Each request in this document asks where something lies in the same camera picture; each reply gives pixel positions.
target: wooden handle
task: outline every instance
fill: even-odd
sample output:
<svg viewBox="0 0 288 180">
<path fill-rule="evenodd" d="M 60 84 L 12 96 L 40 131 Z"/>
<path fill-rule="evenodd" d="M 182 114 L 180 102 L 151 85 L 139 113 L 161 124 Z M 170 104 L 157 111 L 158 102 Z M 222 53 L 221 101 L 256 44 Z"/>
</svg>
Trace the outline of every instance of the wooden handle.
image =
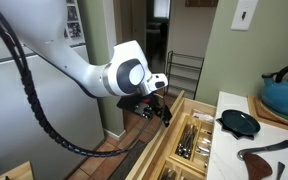
<svg viewBox="0 0 288 180">
<path fill-rule="evenodd" d="M 249 180 L 261 180 L 273 173 L 271 166 L 256 154 L 245 153 L 244 162 L 247 167 Z"/>
</svg>

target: drawer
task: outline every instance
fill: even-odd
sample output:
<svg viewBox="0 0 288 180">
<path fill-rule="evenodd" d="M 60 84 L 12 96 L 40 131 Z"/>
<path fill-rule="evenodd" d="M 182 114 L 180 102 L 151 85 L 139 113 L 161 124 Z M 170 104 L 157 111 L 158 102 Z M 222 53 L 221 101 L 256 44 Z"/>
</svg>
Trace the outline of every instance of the drawer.
<svg viewBox="0 0 288 180">
<path fill-rule="evenodd" d="M 172 168 L 177 175 L 205 179 L 208 158 L 200 153 L 198 146 L 210 149 L 211 144 L 203 143 L 203 138 L 212 141 L 213 124 L 192 116 L 195 111 L 215 116 L 214 106 L 184 98 L 182 91 L 170 108 L 173 115 L 168 128 L 160 128 L 153 140 L 146 146 L 127 179 L 158 179 L 165 168 Z M 194 135 L 192 154 L 189 159 L 176 153 L 185 127 L 193 125 Z"/>
</svg>

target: refrigerator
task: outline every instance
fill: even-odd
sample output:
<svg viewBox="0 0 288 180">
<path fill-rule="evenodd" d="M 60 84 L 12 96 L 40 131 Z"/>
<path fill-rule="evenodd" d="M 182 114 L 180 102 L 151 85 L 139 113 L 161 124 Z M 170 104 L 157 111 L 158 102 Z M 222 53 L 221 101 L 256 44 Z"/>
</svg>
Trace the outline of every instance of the refrigerator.
<svg viewBox="0 0 288 180">
<path fill-rule="evenodd" d="M 76 0 L 67 0 L 67 43 L 86 61 L 85 39 Z M 23 44 L 38 97 L 51 125 L 66 139 L 94 150 L 104 139 L 96 99 Z M 55 143 L 30 109 L 20 75 L 0 38 L 0 175 L 27 161 L 36 179 L 63 179 L 85 157 Z"/>
</svg>

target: blue kettle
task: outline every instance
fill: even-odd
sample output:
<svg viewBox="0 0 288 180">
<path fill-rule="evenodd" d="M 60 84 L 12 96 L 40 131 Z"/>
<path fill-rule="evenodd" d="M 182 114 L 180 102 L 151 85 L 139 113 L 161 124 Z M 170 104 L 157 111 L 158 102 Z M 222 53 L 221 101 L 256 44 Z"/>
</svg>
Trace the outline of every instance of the blue kettle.
<svg viewBox="0 0 288 180">
<path fill-rule="evenodd" d="M 275 73 L 262 75 L 265 87 L 262 91 L 262 102 L 272 110 L 288 116 L 288 79 L 283 76 L 288 73 L 288 66 Z"/>
</svg>

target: light switch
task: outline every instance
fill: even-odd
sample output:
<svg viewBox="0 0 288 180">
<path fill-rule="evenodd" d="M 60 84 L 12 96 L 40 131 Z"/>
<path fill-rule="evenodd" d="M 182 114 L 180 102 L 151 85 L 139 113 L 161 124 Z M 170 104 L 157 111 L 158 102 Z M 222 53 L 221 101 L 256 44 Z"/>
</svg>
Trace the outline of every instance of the light switch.
<svg viewBox="0 0 288 180">
<path fill-rule="evenodd" d="M 247 31 L 250 27 L 258 0 L 239 0 L 233 18 L 232 30 Z"/>
</svg>

